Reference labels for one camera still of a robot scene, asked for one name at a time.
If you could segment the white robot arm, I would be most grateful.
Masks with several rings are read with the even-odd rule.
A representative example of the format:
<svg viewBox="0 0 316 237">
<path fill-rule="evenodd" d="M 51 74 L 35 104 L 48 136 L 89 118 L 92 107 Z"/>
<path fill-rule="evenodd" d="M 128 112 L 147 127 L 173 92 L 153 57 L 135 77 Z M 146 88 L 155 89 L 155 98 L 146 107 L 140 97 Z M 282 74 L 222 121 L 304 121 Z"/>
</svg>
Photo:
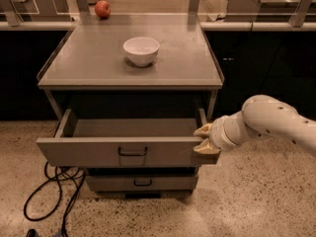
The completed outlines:
<svg viewBox="0 0 316 237">
<path fill-rule="evenodd" d="M 194 132 L 202 143 L 194 147 L 199 154 L 217 154 L 269 136 L 277 136 L 316 153 L 316 121 L 273 97 L 256 95 L 231 116 L 217 118 Z"/>
</svg>

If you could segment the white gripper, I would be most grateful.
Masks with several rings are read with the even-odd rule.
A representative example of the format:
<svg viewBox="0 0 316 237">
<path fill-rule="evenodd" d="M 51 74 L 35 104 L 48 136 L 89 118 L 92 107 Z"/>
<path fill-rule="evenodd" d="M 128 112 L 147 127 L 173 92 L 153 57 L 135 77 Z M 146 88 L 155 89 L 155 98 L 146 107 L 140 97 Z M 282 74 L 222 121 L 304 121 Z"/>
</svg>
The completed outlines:
<svg viewBox="0 0 316 237">
<path fill-rule="evenodd" d="M 217 118 L 212 124 L 207 123 L 194 132 L 194 136 L 206 138 L 194 147 L 194 152 L 214 155 L 219 153 L 220 149 L 231 150 L 250 140 L 249 131 L 241 112 Z"/>
</svg>

